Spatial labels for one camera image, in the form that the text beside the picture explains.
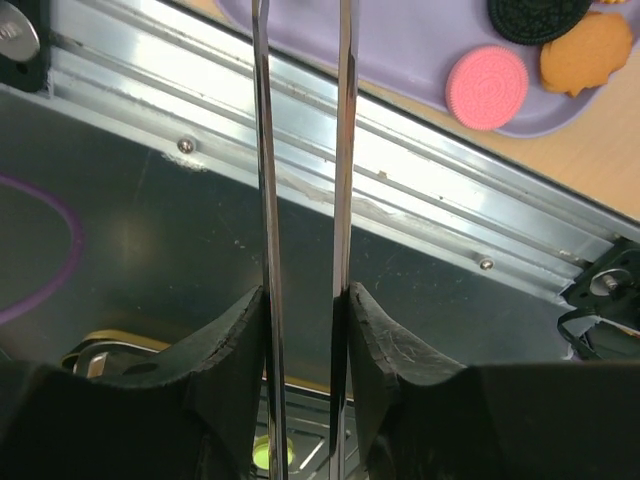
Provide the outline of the lavender plastic tray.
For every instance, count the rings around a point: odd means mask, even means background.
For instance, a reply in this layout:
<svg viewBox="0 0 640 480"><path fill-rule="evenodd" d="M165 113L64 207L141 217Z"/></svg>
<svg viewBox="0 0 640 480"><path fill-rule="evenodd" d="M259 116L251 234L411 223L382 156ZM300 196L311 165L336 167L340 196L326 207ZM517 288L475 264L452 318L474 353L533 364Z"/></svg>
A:
<svg viewBox="0 0 640 480"><path fill-rule="evenodd" d="M339 56L336 1L272 1L268 41L301 61L336 69ZM363 1L360 4L360 79L436 110L449 109L447 86L454 66L469 53L489 47L510 50L527 70L522 105L504 124L487 130L516 138L551 133L572 122L600 93L589 88L576 97L545 89L540 50L502 38L490 25L484 1Z"/></svg>

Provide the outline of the metal tongs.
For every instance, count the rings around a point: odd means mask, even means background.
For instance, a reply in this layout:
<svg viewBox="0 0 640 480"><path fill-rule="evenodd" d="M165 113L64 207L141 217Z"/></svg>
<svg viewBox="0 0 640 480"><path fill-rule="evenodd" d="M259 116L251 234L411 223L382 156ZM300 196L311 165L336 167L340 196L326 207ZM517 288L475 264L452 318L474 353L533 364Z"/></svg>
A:
<svg viewBox="0 0 640 480"><path fill-rule="evenodd" d="M264 228L264 292L268 305L269 321L269 339L266 349L269 474L273 479L285 479L288 476L288 443L283 361L283 302L269 71L268 16L268 2L253 2L251 19L258 180ZM348 366L353 156L358 96L359 19L358 2L341 2L332 270L333 318L329 434L329 476L332 479L343 479L347 475L345 411L347 405L346 374Z"/></svg>

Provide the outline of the brown scalloped cookie right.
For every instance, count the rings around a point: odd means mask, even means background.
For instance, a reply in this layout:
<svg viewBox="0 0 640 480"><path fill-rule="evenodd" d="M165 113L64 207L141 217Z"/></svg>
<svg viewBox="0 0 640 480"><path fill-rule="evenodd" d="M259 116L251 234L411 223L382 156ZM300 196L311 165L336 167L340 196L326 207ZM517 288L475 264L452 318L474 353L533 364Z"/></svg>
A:
<svg viewBox="0 0 640 480"><path fill-rule="evenodd" d="M633 33L619 13L589 12L569 32L544 44L539 67L543 87L557 94L578 96L608 83L627 63Z"/></svg>

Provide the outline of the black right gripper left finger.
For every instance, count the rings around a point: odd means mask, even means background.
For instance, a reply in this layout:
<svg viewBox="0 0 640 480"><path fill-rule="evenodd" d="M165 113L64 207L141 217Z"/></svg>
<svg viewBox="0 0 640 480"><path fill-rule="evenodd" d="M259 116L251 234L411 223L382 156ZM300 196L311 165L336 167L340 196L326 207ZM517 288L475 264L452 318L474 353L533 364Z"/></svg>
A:
<svg viewBox="0 0 640 480"><path fill-rule="evenodd" d="M264 294L120 375L1 366L5 479L246 479L264 364Z"/></svg>

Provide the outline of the pink round cookie lower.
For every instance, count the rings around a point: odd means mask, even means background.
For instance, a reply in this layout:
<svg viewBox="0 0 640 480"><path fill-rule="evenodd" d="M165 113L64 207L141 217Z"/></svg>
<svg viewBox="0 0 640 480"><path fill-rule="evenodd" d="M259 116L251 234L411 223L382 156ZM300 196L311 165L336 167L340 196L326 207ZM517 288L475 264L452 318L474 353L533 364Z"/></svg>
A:
<svg viewBox="0 0 640 480"><path fill-rule="evenodd" d="M516 53L497 45L482 46L463 55L451 69L446 107L463 126L491 131L516 116L528 88L527 68Z"/></svg>

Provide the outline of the black sandwich cookie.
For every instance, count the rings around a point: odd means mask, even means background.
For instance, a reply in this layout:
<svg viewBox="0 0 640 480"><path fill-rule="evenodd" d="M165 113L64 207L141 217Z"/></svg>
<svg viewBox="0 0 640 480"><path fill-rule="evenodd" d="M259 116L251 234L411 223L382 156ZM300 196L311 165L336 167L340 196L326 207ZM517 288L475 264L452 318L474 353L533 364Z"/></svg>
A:
<svg viewBox="0 0 640 480"><path fill-rule="evenodd" d="M504 39L533 46L561 37L591 7L590 0L488 0L489 21Z"/></svg>

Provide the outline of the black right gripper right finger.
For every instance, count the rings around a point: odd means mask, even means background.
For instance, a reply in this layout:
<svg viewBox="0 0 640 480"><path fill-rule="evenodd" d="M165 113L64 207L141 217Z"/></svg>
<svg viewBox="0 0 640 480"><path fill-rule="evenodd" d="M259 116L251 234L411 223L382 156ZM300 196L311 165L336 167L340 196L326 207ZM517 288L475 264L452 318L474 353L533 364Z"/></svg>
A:
<svg viewBox="0 0 640 480"><path fill-rule="evenodd" d="M465 366L394 321L366 288L347 300L361 465L372 479L635 479L639 366Z"/></svg>

